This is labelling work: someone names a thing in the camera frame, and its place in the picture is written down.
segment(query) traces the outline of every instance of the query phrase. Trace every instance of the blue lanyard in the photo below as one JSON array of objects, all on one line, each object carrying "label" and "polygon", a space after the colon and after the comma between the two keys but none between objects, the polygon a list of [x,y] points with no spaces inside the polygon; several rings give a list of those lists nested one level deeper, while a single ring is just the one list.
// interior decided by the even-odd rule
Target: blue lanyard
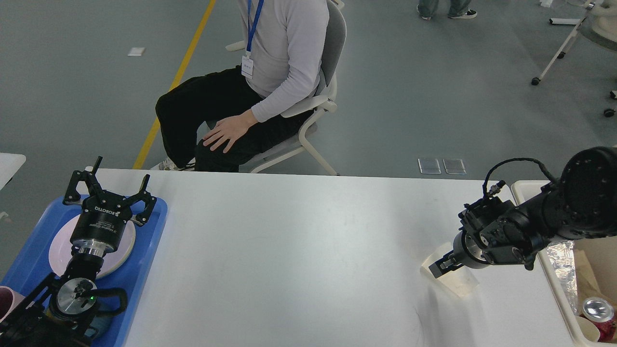
[{"label": "blue lanyard", "polygon": [[255,31],[257,29],[257,22],[259,21],[259,15],[262,13],[263,0],[259,0],[259,4],[257,5],[257,11],[255,12],[255,19],[253,20],[253,26],[251,26],[251,0],[249,0],[249,42],[246,44],[246,51],[250,54],[251,47],[253,43],[253,36],[255,36]]}]

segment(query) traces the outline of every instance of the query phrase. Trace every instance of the person's legs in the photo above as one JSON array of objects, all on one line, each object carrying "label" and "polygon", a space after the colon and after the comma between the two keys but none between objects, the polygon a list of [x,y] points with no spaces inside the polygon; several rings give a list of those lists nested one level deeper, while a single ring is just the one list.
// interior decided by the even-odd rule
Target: person's legs
[{"label": "person's legs", "polygon": [[163,145],[178,167],[194,157],[197,129],[202,123],[238,115],[261,100],[246,88],[250,89],[236,67],[190,78],[159,98],[155,109]]},{"label": "person's legs", "polygon": [[418,3],[418,13],[423,18],[431,18],[437,11],[439,0],[420,0]]},{"label": "person's legs", "polygon": [[469,10],[470,2],[471,0],[450,0],[450,10],[448,11],[448,17],[464,17]]},{"label": "person's legs", "polygon": [[257,123],[240,137],[227,153],[223,153],[226,143],[211,151],[210,146],[205,147],[204,140],[200,140],[195,148],[196,170],[238,172],[238,167],[256,154],[263,153],[296,134],[312,114],[311,110],[290,118],[277,115],[266,122]]}]

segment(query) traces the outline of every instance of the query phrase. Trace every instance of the soda can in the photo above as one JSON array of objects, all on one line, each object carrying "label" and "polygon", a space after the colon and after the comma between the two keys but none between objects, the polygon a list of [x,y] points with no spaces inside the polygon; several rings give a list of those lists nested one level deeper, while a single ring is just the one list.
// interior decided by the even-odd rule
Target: soda can
[{"label": "soda can", "polygon": [[599,342],[608,342],[615,336],[615,309],[602,298],[595,296],[585,299],[582,313],[600,331]]}]

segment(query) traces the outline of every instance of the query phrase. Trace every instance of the id badge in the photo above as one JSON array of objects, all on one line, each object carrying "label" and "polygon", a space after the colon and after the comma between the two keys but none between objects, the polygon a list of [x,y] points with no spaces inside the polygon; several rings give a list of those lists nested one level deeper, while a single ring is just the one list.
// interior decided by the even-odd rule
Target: id badge
[{"label": "id badge", "polygon": [[253,59],[242,56],[242,76],[253,79]]}]

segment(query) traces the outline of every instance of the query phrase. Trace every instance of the pink mug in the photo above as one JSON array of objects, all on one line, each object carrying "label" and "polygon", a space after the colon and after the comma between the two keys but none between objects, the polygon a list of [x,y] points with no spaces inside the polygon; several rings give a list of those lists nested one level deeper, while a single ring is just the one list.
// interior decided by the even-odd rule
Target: pink mug
[{"label": "pink mug", "polygon": [[7,286],[0,285],[0,322],[2,322],[22,300],[23,295]]}]

